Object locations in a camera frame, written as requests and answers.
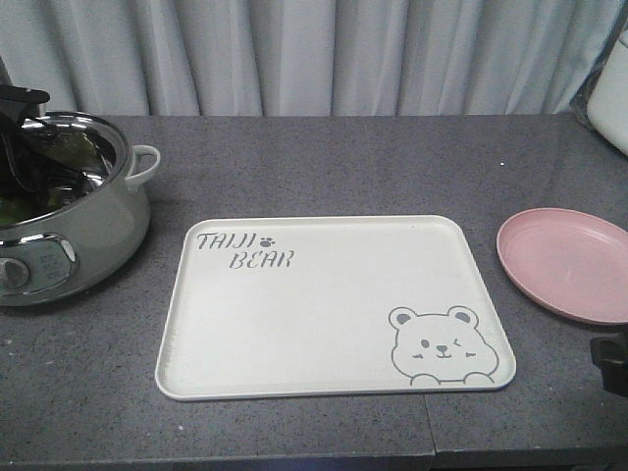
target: curtain fold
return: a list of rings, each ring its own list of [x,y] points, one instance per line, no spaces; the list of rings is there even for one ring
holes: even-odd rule
[[[3,0],[0,79],[48,109],[565,111],[626,0]]]

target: bear face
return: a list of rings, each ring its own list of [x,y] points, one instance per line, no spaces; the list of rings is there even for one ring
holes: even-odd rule
[[[453,306],[446,314],[419,315],[397,307],[389,319],[396,329],[392,363],[412,385],[494,382],[499,359],[478,331],[479,318],[471,309]]]

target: rectangular tray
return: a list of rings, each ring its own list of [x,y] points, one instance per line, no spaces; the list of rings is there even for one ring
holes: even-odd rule
[[[193,226],[155,379],[193,400],[491,390],[514,373],[462,230],[369,216]]]

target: granite countertop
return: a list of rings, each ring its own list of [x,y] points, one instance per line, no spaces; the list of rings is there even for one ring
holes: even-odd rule
[[[108,119],[130,143],[162,152],[147,185],[149,232],[88,292],[0,307],[0,468],[628,461],[628,398],[603,390],[589,350],[590,339],[619,329],[536,305],[495,250],[501,223],[534,207],[628,229],[628,160],[573,116]],[[192,225],[392,214],[438,214],[462,228],[517,359],[508,386],[202,402],[157,389],[153,371]]]

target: paw print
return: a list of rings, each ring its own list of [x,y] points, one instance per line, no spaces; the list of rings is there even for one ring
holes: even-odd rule
[[[275,243],[275,241],[273,240],[272,237],[262,237],[262,239],[260,240],[259,244],[262,247],[270,247],[271,245],[273,245]]]

